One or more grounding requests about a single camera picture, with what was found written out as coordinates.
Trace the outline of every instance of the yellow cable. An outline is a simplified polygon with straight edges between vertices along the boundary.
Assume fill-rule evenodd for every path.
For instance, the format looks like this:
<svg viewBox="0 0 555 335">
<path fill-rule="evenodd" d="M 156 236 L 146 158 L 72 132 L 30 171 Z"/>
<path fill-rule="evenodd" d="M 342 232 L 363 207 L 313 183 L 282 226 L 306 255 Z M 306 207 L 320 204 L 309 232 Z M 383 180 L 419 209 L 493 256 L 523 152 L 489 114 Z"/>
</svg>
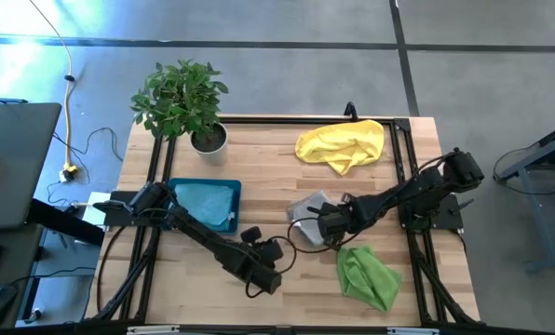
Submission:
<svg viewBox="0 0 555 335">
<path fill-rule="evenodd" d="M 50 22 L 50 20 L 47 19 L 46 15 L 44 15 L 44 13 L 34 3 L 34 0 L 29 0 L 29 2 L 32 3 L 32 5 L 34 5 L 35 9 L 37 9 L 37 11 L 42 16 L 42 18 L 44 18 L 44 20 L 46 20 L 47 24 L 49 24 L 49 26 L 52 27 L 52 30 L 54 31 L 54 33 L 56 33 L 58 38 L 61 40 L 62 46 L 66 50 L 66 56 L 69 59 L 69 73 L 68 73 L 68 75 L 73 76 L 73 59 L 71 58 L 71 51 L 69 51 L 69 48 L 66 46 L 66 43 L 64 43 L 64 39 L 58 33 L 56 28 L 54 28 L 54 25 Z M 64 155 L 63 169 L 68 170 L 70 172 L 75 172 L 75 171 L 77 171 L 77 167 L 71 165 L 71 115 L 70 115 L 70 112 L 69 112 L 69 95 L 70 94 L 71 94 L 71 81 L 66 80 L 66 89 L 64 90 L 63 108 L 64 108 L 64 120 L 65 120 L 65 123 L 66 123 L 66 144 L 67 145 L 64 146 L 65 155 Z"/>
</svg>

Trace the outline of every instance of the green cloth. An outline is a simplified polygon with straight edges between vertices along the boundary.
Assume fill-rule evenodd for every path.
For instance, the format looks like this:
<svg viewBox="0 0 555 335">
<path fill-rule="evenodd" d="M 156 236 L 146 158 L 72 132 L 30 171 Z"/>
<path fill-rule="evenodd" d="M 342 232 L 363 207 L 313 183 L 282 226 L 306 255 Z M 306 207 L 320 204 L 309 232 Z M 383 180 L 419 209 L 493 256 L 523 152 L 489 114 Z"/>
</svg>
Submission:
<svg viewBox="0 0 555 335">
<path fill-rule="evenodd" d="M 337 253 L 337 274 L 346 297 L 388 312 L 399 292 L 401 275 L 374 257 L 371 247 L 341 248 Z"/>
</svg>

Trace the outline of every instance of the concrete floor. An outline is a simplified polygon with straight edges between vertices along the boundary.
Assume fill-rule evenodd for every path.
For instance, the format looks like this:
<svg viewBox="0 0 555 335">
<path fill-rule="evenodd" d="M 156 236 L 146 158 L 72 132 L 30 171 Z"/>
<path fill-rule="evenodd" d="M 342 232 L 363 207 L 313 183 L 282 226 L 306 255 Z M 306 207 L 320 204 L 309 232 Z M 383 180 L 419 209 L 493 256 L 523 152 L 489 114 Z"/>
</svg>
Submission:
<svg viewBox="0 0 555 335">
<path fill-rule="evenodd" d="M 71 37 L 189 41 L 395 43 L 386 0 L 41 0 L 36 3 Z M 555 46 L 555 0 L 399 0 L 407 43 Z M 0 0 L 0 34 L 52 35 L 31 7 Z M 156 61 L 193 58 L 223 71 L 224 113 L 408 116 L 398 51 L 271 48 L 71 47 L 78 82 L 71 98 L 73 144 L 111 127 L 124 153 L 129 98 Z M 435 117 L 444 151 L 474 154 L 487 176 L 502 153 L 555 128 L 555 53 L 409 52 L 420 115 Z M 0 97 L 61 102 L 66 73 L 61 47 L 27 41 L 0 45 Z M 63 120 L 57 130 L 63 131 Z M 98 134 L 83 159 L 91 184 L 62 186 L 54 198 L 86 200 L 114 189 L 120 171 L 109 134 Z M 53 142 L 35 196 L 46 198 L 63 163 Z M 555 331 L 555 269 L 527 275 L 542 257 L 525 198 L 490 178 L 465 196 L 467 256 L 483 321 Z"/>
</svg>

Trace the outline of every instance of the wooden table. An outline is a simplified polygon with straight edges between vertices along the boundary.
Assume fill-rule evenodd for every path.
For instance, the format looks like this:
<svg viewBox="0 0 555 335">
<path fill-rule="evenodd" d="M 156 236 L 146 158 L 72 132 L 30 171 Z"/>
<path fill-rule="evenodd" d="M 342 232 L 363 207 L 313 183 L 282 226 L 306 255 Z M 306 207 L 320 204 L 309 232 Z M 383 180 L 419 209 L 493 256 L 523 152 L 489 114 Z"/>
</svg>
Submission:
<svg viewBox="0 0 555 335">
<path fill-rule="evenodd" d="M 435 121 L 411 118 L 418 164 L 441 154 Z M 325 190 L 332 201 L 343 192 L 376 194 L 397 184 L 391 139 L 377 162 L 352 167 L 343 177 L 327 164 L 306 164 L 294 154 L 301 133 L 316 125 L 226 125 L 229 158 L 221 167 L 205 165 L 183 136 L 177 141 L 171 177 L 236 179 L 242 181 L 239 231 L 258 225 L 264 237 L 286 234 L 285 209 L 293 201 L 317 190 Z M 118 183 L 118 190 L 137 191 L 146 180 L 154 139 L 144 128 L 134 126 Z M 162 146 L 156 180 L 166 154 Z M 407 175 L 407 155 L 403 152 Z M 127 275 L 135 228 L 128 228 L 111 248 L 102 276 L 102 304 L 117 291 Z M 453 297 L 472 317 L 478 319 L 466 255 L 457 236 L 433 231 L 439 273 Z M 112 233 L 106 234 L 102 252 Z M 294 242 L 308 247 L 295 233 Z M 350 246 L 370 245 L 375 256 L 403 275 L 401 290 L 389 313 L 366 303 L 344 297 L 335 271 L 335 253 L 300 254 L 293 269 L 283 275 L 273 295 L 256 299 L 245 296 L 244 284 L 222 270 L 211 253 L 180 233 L 162 234 L 157 252 L 147 323 L 239 324 L 298 326 L 413 326 L 419 325 L 412 269 L 405 233 L 399 228 L 395 209 L 360 234 Z M 291 249 L 282 245 L 284 258 L 277 268 L 291 261 Z M 137 309 L 142 283 L 133 295 L 131 315 Z M 435 314 L 430 285 L 426 285 L 429 312 Z M 96 314 L 95 285 L 86 316 Z"/>
</svg>

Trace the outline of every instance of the gray cloth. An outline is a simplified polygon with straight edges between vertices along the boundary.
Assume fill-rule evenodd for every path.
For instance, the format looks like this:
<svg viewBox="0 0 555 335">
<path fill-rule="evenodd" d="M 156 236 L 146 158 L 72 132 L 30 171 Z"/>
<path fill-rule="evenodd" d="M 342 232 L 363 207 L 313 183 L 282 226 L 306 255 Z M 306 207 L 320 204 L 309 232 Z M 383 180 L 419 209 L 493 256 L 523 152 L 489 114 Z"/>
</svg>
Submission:
<svg viewBox="0 0 555 335">
<path fill-rule="evenodd" d="M 321 208 L 321 206 L 325 202 L 330 203 L 330 199 L 325 195 L 323 191 L 318 191 L 314 194 L 311 194 L 307 198 L 299 200 L 288 206 L 288 208 L 286 209 L 286 212 L 288 213 L 288 219 L 290 220 L 290 222 L 294 222 L 302 218 L 316 218 L 318 214 L 313 213 L 306 208 Z M 296 222 L 294 226 L 300 229 L 303 235 L 306 236 L 308 241 L 313 246 L 320 246 L 323 244 L 323 237 L 321 237 L 321 233 L 318 230 L 317 221 L 300 221 Z"/>
</svg>

